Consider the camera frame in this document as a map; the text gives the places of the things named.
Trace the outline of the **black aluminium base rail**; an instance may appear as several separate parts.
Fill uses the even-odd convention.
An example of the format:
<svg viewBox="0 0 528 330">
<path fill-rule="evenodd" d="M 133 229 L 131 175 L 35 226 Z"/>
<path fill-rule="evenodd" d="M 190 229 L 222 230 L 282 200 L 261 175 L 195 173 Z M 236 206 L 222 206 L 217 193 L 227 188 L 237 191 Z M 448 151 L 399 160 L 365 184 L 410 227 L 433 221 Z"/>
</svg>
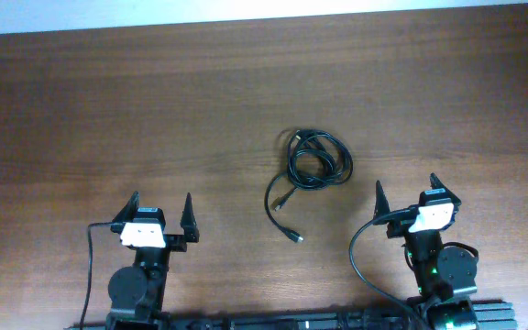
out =
<svg viewBox="0 0 528 330">
<path fill-rule="evenodd" d="M 427 312 L 431 329 L 516 330 L 518 323 L 510 302 L 461 302 L 432 307 Z M 332 313 L 286 313 L 222 317 L 170 317 L 155 324 L 117 321 L 107 325 L 86 324 L 85 330 L 167 329 L 167 330 L 362 330 L 423 329 L 424 325 L 401 311 L 378 308 Z"/>
</svg>

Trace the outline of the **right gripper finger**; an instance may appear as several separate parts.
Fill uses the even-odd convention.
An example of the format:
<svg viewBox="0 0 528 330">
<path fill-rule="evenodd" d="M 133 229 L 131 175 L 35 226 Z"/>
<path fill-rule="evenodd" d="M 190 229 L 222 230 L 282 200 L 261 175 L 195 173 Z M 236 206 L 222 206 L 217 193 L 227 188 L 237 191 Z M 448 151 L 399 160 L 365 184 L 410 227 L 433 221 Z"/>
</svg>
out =
<svg viewBox="0 0 528 330">
<path fill-rule="evenodd" d="M 430 186 L 432 190 L 446 190 L 446 186 L 441 182 L 437 175 L 432 172 L 429 176 Z"/>
<path fill-rule="evenodd" d="M 374 218 L 379 218 L 384 215 L 387 215 L 391 212 L 389 202 L 387 200 L 386 194 L 383 190 L 382 184 L 380 181 L 376 181 L 375 184 L 375 207 L 374 207 Z"/>
</svg>

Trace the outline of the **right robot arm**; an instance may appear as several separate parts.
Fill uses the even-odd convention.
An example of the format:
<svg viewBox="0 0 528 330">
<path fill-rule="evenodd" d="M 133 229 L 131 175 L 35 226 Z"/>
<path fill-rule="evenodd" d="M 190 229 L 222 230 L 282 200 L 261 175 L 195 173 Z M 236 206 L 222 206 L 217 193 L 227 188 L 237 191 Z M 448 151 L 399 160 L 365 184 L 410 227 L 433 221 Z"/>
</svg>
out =
<svg viewBox="0 0 528 330">
<path fill-rule="evenodd" d="M 430 186 L 420 193 L 418 203 L 392 210 L 377 182 L 372 224 L 385 225 L 387 238 L 404 240 L 405 262 L 419 291 L 407 303 L 421 328 L 478 329 L 470 296 L 478 290 L 479 252 L 442 240 L 441 233 L 455 223 L 461 200 L 433 173 Z"/>
</svg>

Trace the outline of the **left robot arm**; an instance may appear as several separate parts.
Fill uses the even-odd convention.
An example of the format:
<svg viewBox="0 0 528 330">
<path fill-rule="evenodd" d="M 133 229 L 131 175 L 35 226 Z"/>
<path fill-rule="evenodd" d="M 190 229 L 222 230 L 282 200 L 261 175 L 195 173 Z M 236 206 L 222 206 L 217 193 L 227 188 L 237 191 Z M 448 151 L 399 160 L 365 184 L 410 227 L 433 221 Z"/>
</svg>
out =
<svg viewBox="0 0 528 330">
<path fill-rule="evenodd" d="M 135 251 L 134 261 L 117 270 L 107 290 L 111 300 L 107 329 L 167 329 L 170 315 L 162 310 L 166 280 L 173 252 L 183 253 L 199 241 L 193 199 L 187 195 L 181 214 L 180 234 L 166 232 L 166 220 L 158 207 L 141 207 L 134 192 L 114 217 L 110 229 L 120 243 Z"/>
</svg>

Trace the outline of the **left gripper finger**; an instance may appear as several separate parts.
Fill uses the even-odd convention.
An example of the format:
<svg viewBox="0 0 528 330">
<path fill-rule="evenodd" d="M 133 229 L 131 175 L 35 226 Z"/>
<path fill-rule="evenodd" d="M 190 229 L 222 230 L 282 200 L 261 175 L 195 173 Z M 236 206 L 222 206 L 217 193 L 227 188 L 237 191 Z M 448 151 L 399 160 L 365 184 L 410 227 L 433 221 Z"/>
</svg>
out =
<svg viewBox="0 0 528 330">
<path fill-rule="evenodd" d="M 199 241 L 199 229 L 193 212 L 193 199 L 189 192 L 186 195 L 180 226 L 183 230 L 184 239 L 187 242 Z"/>
<path fill-rule="evenodd" d="M 113 223 L 127 223 L 131 222 L 136 213 L 138 212 L 139 206 L 139 192 L 134 191 L 127 201 L 126 205 L 118 212 L 118 214 L 112 220 Z"/>
</svg>

